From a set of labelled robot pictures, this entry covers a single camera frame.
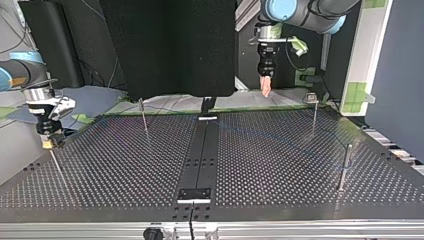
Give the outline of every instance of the cable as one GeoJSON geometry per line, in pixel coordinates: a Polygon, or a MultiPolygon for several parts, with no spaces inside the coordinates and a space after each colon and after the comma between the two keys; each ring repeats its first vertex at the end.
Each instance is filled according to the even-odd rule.
{"type": "MultiPolygon", "coordinates": [[[[292,27],[290,27],[290,28],[289,28],[289,30],[287,31],[287,35],[290,35],[290,34],[291,34],[291,30],[292,30],[292,27]]],[[[308,57],[308,62],[307,62],[307,64],[306,64],[306,67],[305,67],[305,68],[299,68],[299,67],[297,67],[297,66],[293,63],[293,60],[292,60],[292,58],[290,57],[290,54],[289,54],[289,43],[288,43],[288,42],[287,42],[287,43],[286,43],[286,45],[285,45],[285,52],[286,52],[287,60],[289,61],[290,65],[291,65],[291,66],[292,66],[292,67],[293,67],[296,71],[299,71],[299,72],[305,72],[306,70],[308,70],[309,65],[310,65],[310,61],[311,61],[309,51],[306,53],[306,54],[307,54],[307,57],[308,57]]]]}
{"type": "Polygon", "coordinates": [[[85,4],[85,6],[87,6],[89,9],[91,9],[91,11],[95,12],[97,15],[99,15],[99,17],[101,17],[103,20],[106,20],[105,17],[99,13],[96,9],[94,9],[92,6],[90,6],[87,2],[85,2],[85,0],[81,0],[81,2],[83,2],[85,4]]]}
{"type": "Polygon", "coordinates": [[[19,45],[21,45],[21,43],[25,40],[26,34],[27,34],[27,31],[25,30],[25,31],[24,31],[24,35],[22,36],[22,38],[21,38],[21,40],[18,42],[18,44],[16,44],[15,46],[13,46],[13,47],[11,47],[11,48],[6,49],[6,50],[0,51],[0,54],[3,54],[3,53],[6,53],[6,52],[9,52],[9,51],[11,51],[11,50],[13,50],[13,49],[15,49],[15,48],[19,47],[19,45]]]}
{"type": "Polygon", "coordinates": [[[69,127],[67,127],[68,129],[70,129],[72,126],[74,126],[74,125],[75,125],[75,123],[77,123],[77,122],[78,122],[78,118],[79,118],[79,116],[81,116],[81,114],[78,114],[78,116],[76,117],[75,121],[74,121],[71,125],[69,125],[69,127]]]}
{"type": "MultiPolygon", "coordinates": [[[[81,2],[83,2],[85,4],[85,6],[87,6],[89,9],[91,9],[91,11],[96,13],[103,20],[106,20],[106,18],[100,12],[98,12],[96,9],[94,9],[92,6],[90,6],[85,0],[81,0],[81,2]]],[[[112,83],[113,77],[115,76],[117,66],[118,66],[118,57],[116,57],[116,59],[115,59],[115,67],[113,69],[112,75],[110,76],[109,83],[107,85],[108,88],[110,88],[110,84],[112,83]]]]}
{"type": "MultiPolygon", "coordinates": [[[[10,24],[9,23],[9,21],[3,16],[3,15],[1,15],[0,14],[0,17],[4,20],[4,22],[9,26],[9,28],[10,28],[10,30],[12,30],[12,32],[16,35],[16,36],[18,36],[18,38],[21,38],[21,35],[19,35],[19,33],[18,32],[16,32],[16,30],[15,30],[15,28],[13,28],[13,26],[12,26],[12,24],[10,24]]],[[[26,41],[25,41],[25,39],[24,39],[24,43],[25,43],[25,45],[27,46],[27,47],[31,47],[26,41]]]]}
{"type": "Polygon", "coordinates": [[[334,101],[336,98],[333,96],[333,94],[331,94],[331,92],[330,92],[330,88],[328,88],[327,82],[325,81],[325,77],[324,77],[324,76],[321,76],[321,78],[322,78],[322,82],[324,83],[325,88],[327,89],[328,94],[330,94],[330,98],[331,98],[331,99],[333,100],[333,102],[334,102],[334,105],[336,105],[337,110],[338,110],[339,112],[341,112],[341,111],[340,111],[340,106],[338,106],[338,105],[337,105],[337,103],[334,101]]]}
{"type": "Polygon", "coordinates": [[[122,86],[125,86],[125,85],[127,85],[126,83],[121,83],[121,84],[118,84],[118,85],[116,85],[116,86],[113,86],[113,87],[110,87],[110,88],[118,88],[118,87],[122,87],[122,86]]]}
{"type": "Polygon", "coordinates": [[[110,88],[110,84],[112,83],[113,77],[115,76],[117,66],[118,66],[118,57],[116,57],[116,59],[115,59],[115,67],[113,68],[112,75],[110,76],[109,83],[107,84],[108,88],[110,88]]]}
{"type": "Polygon", "coordinates": [[[90,77],[91,77],[91,85],[93,85],[94,80],[96,80],[98,83],[100,83],[102,85],[102,87],[105,87],[105,80],[104,78],[100,75],[100,73],[94,68],[92,67],[90,64],[84,62],[81,59],[78,59],[78,61],[83,65],[84,68],[86,68],[88,70],[88,72],[90,73],[90,77]],[[100,81],[98,79],[95,79],[92,77],[92,72],[91,70],[93,70],[94,74],[97,75],[97,77],[100,79],[100,81]]]}
{"type": "Polygon", "coordinates": [[[11,125],[12,123],[15,123],[15,122],[16,122],[16,120],[14,120],[14,121],[12,121],[10,123],[6,123],[3,126],[0,126],[0,129],[5,128],[5,127],[7,127],[7,126],[9,126],[9,125],[11,125]]]}

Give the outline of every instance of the black cable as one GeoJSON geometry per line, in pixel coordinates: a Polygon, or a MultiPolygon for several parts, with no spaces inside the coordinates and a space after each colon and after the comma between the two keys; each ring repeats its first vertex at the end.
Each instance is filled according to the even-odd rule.
{"type": "Polygon", "coordinates": [[[110,87],[110,88],[118,88],[118,87],[125,86],[125,85],[127,85],[127,84],[126,83],[121,83],[121,84],[118,84],[118,85],[113,86],[113,87],[110,87]]]}
{"type": "Polygon", "coordinates": [[[333,102],[334,102],[334,105],[336,105],[337,110],[338,110],[339,112],[341,112],[341,111],[340,111],[340,106],[338,106],[338,105],[337,105],[337,103],[334,101],[336,98],[334,97],[334,95],[333,95],[333,94],[331,94],[331,92],[330,92],[330,88],[329,88],[329,87],[328,87],[328,85],[327,85],[327,81],[325,81],[325,77],[324,77],[324,76],[321,76],[321,78],[322,78],[322,82],[324,83],[325,88],[327,89],[328,94],[330,95],[330,98],[331,98],[331,99],[333,100],[333,102]]]}
{"type": "MultiPolygon", "coordinates": [[[[0,14],[0,17],[4,20],[4,22],[9,26],[9,28],[10,28],[10,30],[12,30],[12,32],[16,35],[16,36],[18,36],[18,38],[20,38],[21,37],[21,35],[19,35],[19,33],[15,30],[15,28],[13,28],[13,26],[12,26],[12,24],[10,24],[9,23],[9,21],[3,16],[3,15],[1,15],[0,14]]],[[[25,45],[27,46],[27,47],[31,47],[27,42],[25,42],[25,39],[24,39],[24,43],[25,43],[25,45]]]]}
{"type": "Polygon", "coordinates": [[[10,123],[6,123],[5,125],[1,126],[0,129],[5,128],[5,127],[7,127],[7,126],[9,126],[9,125],[11,125],[12,123],[15,123],[15,122],[16,121],[12,121],[10,123]]]}
{"type": "Polygon", "coordinates": [[[95,78],[91,78],[91,80],[92,80],[92,82],[91,82],[91,85],[93,85],[93,81],[94,80],[96,80],[98,83],[100,83],[101,84],[101,86],[102,87],[105,87],[106,85],[106,83],[105,83],[105,80],[104,80],[104,78],[100,75],[100,73],[94,68],[94,67],[92,67],[90,64],[88,64],[87,62],[85,62],[85,61],[83,61],[83,60],[81,60],[81,59],[78,59],[78,61],[83,65],[83,67],[85,68],[85,69],[87,69],[88,70],[88,72],[90,73],[90,74],[92,74],[91,73],[91,71],[93,71],[94,72],[94,74],[96,74],[96,76],[100,79],[100,80],[98,80],[98,79],[95,79],[95,78]]]}
{"type": "Polygon", "coordinates": [[[6,52],[9,52],[9,51],[12,51],[13,49],[15,49],[15,48],[17,48],[17,47],[19,47],[19,45],[21,45],[21,43],[25,40],[25,38],[26,38],[26,24],[25,24],[25,27],[24,27],[24,35],[22,36],[22,38],[21,38],[21,40],[15,45],[15,46],[13,46],[13,47],[11,47],[11,48],[8,48],[8,49],[6,49],[6,50],[3,50],[3,51],[0,51],[0,54],[3,54],[3,53],[6,53],[6,52]]]}
{"type": "MultiPolygon", "coordinates": [[[[293,27],[290,27],[289,28],[289,30],[287,31],[287,35],[288,36],[290,36],[290,34],[291,34],[291,30],[292,30],[292,28],[293,27]]],[[[289,54],[289,42],[286,42],[286,46],[285,46],[285,52],[286,52],[286,57],[287,57],[287,60],[289,61],[289,63],[290,63],[290,65],[296,70],[296,71],[299,71],[299,72],[305,72],[306,70],[308,70],[308,68],[309,68],[309,65],[310,65],[310,61],[311,61],[311,59],[310,59],[310,54],[309,54],[309,51],[306,53],[307,55],[307,64],[306,64],[306,67],[305,68],[299,68],[299,67],[297,67],[294,63],[293,63],[293,60],[292,60],[292,58],[290,57],[290,54],[289,54]]]]}

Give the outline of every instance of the metal bracket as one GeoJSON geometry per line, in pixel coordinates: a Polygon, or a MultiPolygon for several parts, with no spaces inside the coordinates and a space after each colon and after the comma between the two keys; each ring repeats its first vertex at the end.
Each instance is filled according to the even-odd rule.
{"type": "Polygon", "coordinates": [[[178,193],[177,202],[178,204],[209,204],[211,203],[211,189],[181,189],[178,193]]]}
{"type": "Polygon", "coordinates": [[[365,102],[374,104],[375,103],[375,97],[371,94],[365,93],[365,102]]]}

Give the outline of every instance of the white wall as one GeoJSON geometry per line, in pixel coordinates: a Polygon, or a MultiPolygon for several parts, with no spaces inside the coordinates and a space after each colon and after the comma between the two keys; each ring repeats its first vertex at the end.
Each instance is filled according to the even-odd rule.
{"type": "MultiPolygon", "coordinates": [[[[386,0],[384,7],[364,8],[363,3],[346,77],[342,106],[345,102],[349,82],[366,82],[365,92],[371,94],[392,4],[393,0],[386,0]]],[[[342,114],[344,116],[365,116],[367,108],[368,103],[363,103],[359,113],[348,113],[342,110],[342,114]]]]}
{"type": "MultiPolygon", "coordinates": [[[[7,8],[12,13],[12,16],[4,10],[0,10],[0,14],[6,18],[18,34],[22,34],[22,27],[19,24],[18,18],[13,17],[17,14],[14,5],[15,1],[0,0],[0,7],[7,8]]],[[[0,36],[0,52],[15,46],[21,39],[1,17],[0,36]]],[[[30,49],[25,43],[22,43],[15,51],[28,51],[30,49]]],[[[8,52],[0,54],[0,61],[8,59],[8,52]]],[[[20,92],[0,93],[0,107],[16,107],[22,105],[24,102],[24,97],[20,92]]],[[[0,185],[44,154],[41,148],[40,137],[36,133],[34,124],[14,122],[8,125],[10,122],[10,120],[0,120],[0,185]]]]}

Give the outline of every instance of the robot end effector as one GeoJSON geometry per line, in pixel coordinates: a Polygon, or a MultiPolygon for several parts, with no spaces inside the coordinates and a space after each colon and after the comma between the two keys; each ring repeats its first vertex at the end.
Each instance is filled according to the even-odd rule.
{"type": "Polygon", "coordinates": [[[64,144],[64,133],[59,119],[72,112],[75,101],[58,96],[51,87],[46,66],[38,52],[13,52],[10,60],[0,62],[0,92],[21,87],[29,112],[38,120],[37,133],[43,148],[52,149],[64,144]]]}
{"type": "Polygon", "coordinates": [[[255,27],[260,56],[258,73],[261,89],[268,96],[275,73],[275,58],[281,43],[291,43],[298,57],[308,52],[305,42],[296,37],[281,38],[283,23],[320,34],[335,34],[346,15],[360,0],[261,0],[261,14],[255,27]]]}

